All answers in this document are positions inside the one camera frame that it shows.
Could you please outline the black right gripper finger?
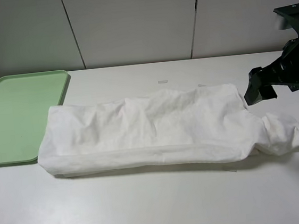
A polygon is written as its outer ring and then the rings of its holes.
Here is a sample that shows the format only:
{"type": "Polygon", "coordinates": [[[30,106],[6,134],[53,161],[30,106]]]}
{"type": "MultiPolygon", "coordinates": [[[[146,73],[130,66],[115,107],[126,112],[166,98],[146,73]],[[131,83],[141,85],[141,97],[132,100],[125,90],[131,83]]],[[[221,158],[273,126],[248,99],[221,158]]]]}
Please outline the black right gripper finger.
{"type": "Polygon", "coordinates": [[[260,99],[262,101],[270,100],[270,99],[276,99],[277,94],[274,90],[274,88],[270,85],[265,85],[259,88],[259,94],[260,99]]]}
{"type": "Polygon", "coordinates": [[[258,85],[257,73],[262,70],[262,67],[256,67],[248,73],[248,87],[244,95],[244,99],[248,106],[257,104],[265,100],[264,94],[261,92],[261,86],[258,85]]]}

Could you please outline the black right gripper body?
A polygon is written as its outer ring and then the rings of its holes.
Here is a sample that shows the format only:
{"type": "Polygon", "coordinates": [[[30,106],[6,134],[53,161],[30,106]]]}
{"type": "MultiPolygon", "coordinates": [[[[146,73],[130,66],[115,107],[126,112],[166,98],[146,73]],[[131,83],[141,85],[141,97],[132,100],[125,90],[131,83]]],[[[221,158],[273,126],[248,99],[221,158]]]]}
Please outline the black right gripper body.
{"type": "Polygon", "coordinates": [[[283,85],[293,92],[299,90],[299,37],[284,48],[282,55],[263,68],[264,85],[283,85]]]}

